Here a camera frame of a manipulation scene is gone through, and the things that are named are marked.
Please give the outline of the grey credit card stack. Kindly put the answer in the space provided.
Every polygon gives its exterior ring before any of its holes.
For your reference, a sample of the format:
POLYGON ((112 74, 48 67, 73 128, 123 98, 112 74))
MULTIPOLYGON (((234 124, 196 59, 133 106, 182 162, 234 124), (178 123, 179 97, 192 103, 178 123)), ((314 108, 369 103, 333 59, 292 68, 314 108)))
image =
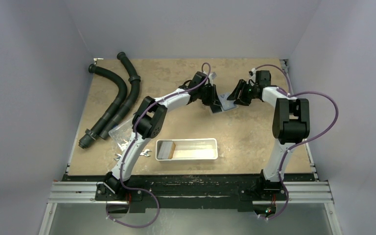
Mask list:
POLYGON ((157 154, 158 160, 172 159, 173 155, 174 155, 175 148, 176 148, 176 144, 173 141, 163 141, 163 142, 161 142, 161 146, 160 146, 158 154, 157 154))

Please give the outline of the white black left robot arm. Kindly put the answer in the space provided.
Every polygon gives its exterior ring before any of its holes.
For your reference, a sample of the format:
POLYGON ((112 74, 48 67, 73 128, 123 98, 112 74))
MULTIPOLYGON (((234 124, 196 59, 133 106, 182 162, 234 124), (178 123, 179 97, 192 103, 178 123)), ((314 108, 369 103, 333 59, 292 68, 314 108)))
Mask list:
POLYGON ((125 197, 127 190, 138 190, 127 186, 132 170, 147 144, 161 131, 168 112, 186 106, 196 100, 211 106, 216 101, 215 72, 198 71, 175 91, 157 98, 146 96, 132 119, 130 139, 122 154, 116 158, 116 165, 103 180, 103 186, 114 200, 125 197))

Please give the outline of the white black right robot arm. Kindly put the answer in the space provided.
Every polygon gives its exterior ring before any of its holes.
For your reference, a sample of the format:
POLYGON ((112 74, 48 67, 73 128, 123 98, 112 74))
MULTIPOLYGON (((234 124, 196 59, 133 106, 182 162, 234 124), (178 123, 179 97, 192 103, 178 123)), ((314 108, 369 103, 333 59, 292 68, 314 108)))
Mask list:
POLYGON ((282 168, 289 162, 293 146, 301 143, 310 133, 309 101, 292 97, 284 89, 271 84, 268 70, 249 71, 250 79, 239 80, 227 100, 235 105, 248 106, 253 99, 270 104, 274 108, 272 134, 274 147, 266 167, 261 171, 255 186, 256 195, 267 199, 275 191, 283 189, 282 168))

